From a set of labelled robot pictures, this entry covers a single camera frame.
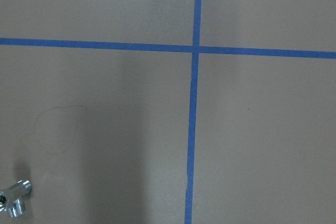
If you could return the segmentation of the chrome tee valve fitting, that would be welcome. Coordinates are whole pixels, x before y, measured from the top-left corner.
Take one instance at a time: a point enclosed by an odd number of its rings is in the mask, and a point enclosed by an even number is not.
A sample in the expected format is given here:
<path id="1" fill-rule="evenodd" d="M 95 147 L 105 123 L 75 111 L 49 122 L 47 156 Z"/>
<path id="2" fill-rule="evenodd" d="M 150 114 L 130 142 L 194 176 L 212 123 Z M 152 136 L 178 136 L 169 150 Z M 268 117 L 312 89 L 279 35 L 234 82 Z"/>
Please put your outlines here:
<path id="1" fill-rule="evenodd" d="M 32 190 L 29 180 L 19 180 L 12 186 L 1 190 L 1 212 L 6 212 L 10 218 L 21 216 L 25 208 L 24 196 Z"/>

